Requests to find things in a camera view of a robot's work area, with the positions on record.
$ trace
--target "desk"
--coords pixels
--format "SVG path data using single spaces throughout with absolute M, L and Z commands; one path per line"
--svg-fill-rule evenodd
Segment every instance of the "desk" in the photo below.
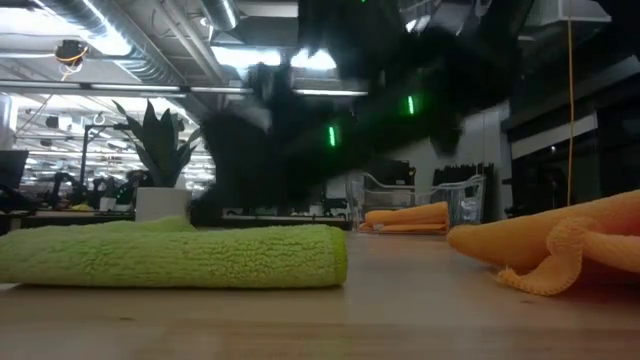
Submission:
M 640 293 L 503 288 L 439 237 L 353 235 L 344 288 L 5 286 L 0 359 L 637 359 Z
M 5 222 L 7 231 L 14 231 L 21 228 L 42 227 L 47 225 L 89 225 L 100 224 L 110 221 L 135 220 L 133 213 L 127 214 L 104 214 L 95 211 L 52 211 L 38 210 L 35 215 L 20 214 L 0 214 L 0 222 Z

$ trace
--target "monitor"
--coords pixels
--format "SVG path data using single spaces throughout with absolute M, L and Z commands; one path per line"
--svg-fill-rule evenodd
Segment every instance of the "monitor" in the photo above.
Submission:
M 0 185 L 18 189 L 27 163 L 26 150 L 0 150 Z

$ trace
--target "orange microfiber cloth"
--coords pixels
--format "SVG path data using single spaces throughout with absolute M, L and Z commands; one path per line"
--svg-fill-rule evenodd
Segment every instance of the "orange microfiber cloth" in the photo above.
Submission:
M 370 211 L 359 230 L 393 234 L 446 234 L 449 230 L 449 207 L 446 202 L 439 202 L 395 211 Z
M 640 190 L 532 216 L 459 226 L 459 252 L 505 268 L 498 279 L 538 295 L 581 282 L 640 280 Z M 596 271 L 607 269 L 607 272 Z

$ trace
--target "towel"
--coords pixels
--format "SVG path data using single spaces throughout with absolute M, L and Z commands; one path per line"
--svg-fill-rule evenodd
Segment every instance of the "towel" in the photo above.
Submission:
M 196 231 L 170 218 L 0 237 L 0 283 L 306 288 L 340 285 L 346 273 L 345 235 L 324 225 Z
M 581 282 L 640 280 L 640 190 L 484 225 L 454 228 L 449 244 L 502 267 L 497 279 L 538 295 Z
M 446 202 L 439 202 L 395 211 L 370 211 L 359 230 L 394 234 L 446 234 L 449 230 L 449 210 Z

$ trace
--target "green light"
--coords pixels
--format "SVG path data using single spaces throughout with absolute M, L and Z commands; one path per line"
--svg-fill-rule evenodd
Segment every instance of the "green light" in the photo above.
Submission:
M 333 126 L 329 126 L 329 145 L 336 147 L 336 131 Z
M 409 114 L 413 115 L 415 113 L 415 109 L 413 108 L 413 97 L 409 96 Z

